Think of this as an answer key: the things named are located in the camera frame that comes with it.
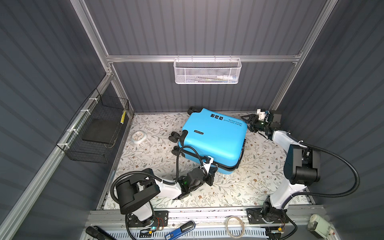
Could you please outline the blue hard-shell suitcase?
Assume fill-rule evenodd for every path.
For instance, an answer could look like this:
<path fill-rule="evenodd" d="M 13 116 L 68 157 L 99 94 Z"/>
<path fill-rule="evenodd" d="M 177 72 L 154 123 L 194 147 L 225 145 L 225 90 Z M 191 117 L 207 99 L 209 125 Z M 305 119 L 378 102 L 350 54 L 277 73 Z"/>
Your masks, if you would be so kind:
<path fill-rule="evenodd" d="M 176 156 L 181 147 L 190 146 L 197 153 L 184 148 L 182 155 L 186 159 L 199 163 L 198 156 L 203 160 L 210 156 L 219 173 L 230 175 L 237 170 L 244 154 L 247 124 L 205 108 L 190 107 L 188 114 L 182 133 L 172 132 L 169 136 L 177 144 L 172 153 Z"/>

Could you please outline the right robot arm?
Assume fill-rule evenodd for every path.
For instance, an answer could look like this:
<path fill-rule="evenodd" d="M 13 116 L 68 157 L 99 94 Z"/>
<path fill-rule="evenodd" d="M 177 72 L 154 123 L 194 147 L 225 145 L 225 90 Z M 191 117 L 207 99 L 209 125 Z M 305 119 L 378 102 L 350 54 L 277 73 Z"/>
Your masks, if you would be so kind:
<path fill-rule="evenodd" d="M 296 196 L 305 195 L 302 192 L 306 187 L 316 183 L 321 178 L 321 153 L 331 155 L 348 166 L 354 175 L 354 185 L 347 191 L 338 194 L 308 193 L 309 196 L 322 198 L 341 198 L 354 193 L 360 186 L 361 179 L 357 170 L 345 158 L 328 151 L 298 141 L 289 132 L 282 130 L 281 124 L 272 111 L 258 110 L 257 114 L 242 116 L 241 119 L 247 124 L 248 130 L 254 133 L 263 131 L 268 140 L 281 146 L 286 152 L 284 164 L 285 180 L 282 181 L 277 190 L 267 197 L 263 203 L 261 217 L 264 222 L 271 224 L 277 219 L 286 221 L 285 216 L 289 202 Z"/>

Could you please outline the items in white basket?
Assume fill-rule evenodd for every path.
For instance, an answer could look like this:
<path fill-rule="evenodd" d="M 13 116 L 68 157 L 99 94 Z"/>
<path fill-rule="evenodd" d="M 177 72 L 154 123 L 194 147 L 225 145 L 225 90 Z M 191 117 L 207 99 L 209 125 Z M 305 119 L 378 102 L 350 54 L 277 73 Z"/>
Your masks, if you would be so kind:
<path fill-rule="evenodd" d="M 231 75 L 222 76 L 194 76 L 187 77 L 186 83 L 224 83 L 224 84 L 237 84 L 238 77 Z"/>

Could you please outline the floral table cloth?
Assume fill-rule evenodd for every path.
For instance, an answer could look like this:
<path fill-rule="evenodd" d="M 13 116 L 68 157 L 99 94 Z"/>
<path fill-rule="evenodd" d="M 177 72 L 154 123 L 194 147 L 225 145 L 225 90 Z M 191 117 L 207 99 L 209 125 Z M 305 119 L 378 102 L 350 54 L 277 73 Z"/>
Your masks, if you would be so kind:
<path fill-rule="evenodd" d="M 179 170 L 185 175 L 196 164 L 172 154 L 171 132 L 180 132 L 188 114 L 136 115 L 130 135 L 137 131 L 147 134 L 140 144 L 127 140 L 116 175 L 150 168 L 154 174 L 171 180 Z M 245 153 L 237 170 L 229 175 L 216 173 L 212 186 L 204 185 L 182 200 L 154 198 L 156 209 L 260 206 L 284 179 L 284 150 L 258 133 L 247 132 Z"/>

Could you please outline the yellow marker pen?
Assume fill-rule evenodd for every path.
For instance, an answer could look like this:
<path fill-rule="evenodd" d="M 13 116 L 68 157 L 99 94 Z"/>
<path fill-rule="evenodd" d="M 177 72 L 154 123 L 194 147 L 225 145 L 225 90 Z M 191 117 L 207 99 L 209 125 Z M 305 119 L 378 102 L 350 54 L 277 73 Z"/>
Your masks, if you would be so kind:
<path fill-rule="evenodd" d="M 121 123 L 122 125 L 123 125 L 124 122 L 125 122 L 125 117 L 126 117 L 126 110 L 123 111 L 122 116 L 121 116 L 120 123 Z"/>

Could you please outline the black pad in basket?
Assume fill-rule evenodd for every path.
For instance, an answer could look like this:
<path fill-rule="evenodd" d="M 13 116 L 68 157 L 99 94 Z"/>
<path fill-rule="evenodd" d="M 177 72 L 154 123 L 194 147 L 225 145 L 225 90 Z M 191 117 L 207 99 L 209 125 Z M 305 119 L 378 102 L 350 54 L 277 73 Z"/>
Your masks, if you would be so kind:
<path fill-rule="evenodd" d="M 93 119 L 83 134 L 82 140 L 88 142 L 110 144 L 116 134 L 117 121 Z"/>

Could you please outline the white box device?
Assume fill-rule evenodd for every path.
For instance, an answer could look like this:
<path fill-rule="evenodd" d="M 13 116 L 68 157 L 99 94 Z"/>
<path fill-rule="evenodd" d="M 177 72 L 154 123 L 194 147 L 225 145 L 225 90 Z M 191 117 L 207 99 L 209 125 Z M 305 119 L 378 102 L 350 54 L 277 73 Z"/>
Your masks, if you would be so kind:
<path fill-rule="evenodd" d="M 328 239 L 335 234 L 332 225 L 318 214 L 311 215 L 307 230 L 317 239 Z"/>

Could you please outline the blue black handled tool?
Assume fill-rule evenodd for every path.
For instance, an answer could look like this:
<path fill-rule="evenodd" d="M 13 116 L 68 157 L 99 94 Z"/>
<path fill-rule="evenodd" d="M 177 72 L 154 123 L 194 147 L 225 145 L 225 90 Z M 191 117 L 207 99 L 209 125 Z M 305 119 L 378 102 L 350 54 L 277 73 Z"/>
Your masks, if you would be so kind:
<path fill-rule="evenodd" d="M 165 240 L 176 240 L 179 237 L 189 233 L 190 231 L 194 230 L 196 227 L 196 223 L 194 221 L 188 221 L 187 223 L 183 224 L 176 230 L 170 232 L 165 236 Z"/>

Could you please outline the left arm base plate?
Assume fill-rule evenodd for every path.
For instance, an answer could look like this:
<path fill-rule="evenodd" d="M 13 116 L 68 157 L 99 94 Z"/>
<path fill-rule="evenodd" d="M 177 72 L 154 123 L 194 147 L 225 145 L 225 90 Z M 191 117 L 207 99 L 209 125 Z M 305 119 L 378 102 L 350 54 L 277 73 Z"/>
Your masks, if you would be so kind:
<path fill-rule="evenodd" d="M 154 215 L 145 221 L 139 221 L 137 216 L 130 214 L 128 216 L 128 226 L 130 228 L 166 227 L 168 220 L 169 211 L 154 211 Z"/>

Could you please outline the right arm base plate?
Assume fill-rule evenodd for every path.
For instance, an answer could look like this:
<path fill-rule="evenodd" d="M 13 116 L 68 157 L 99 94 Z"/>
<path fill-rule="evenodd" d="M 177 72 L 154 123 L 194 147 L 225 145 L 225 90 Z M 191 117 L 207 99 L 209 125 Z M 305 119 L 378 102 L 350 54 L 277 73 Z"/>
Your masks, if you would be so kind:
<path fill-rule="evenodd" d="M 287 224 L 289 220 L 281 210 L 263 210 L 262 208 L 246 209 L 250 224 Z"/>

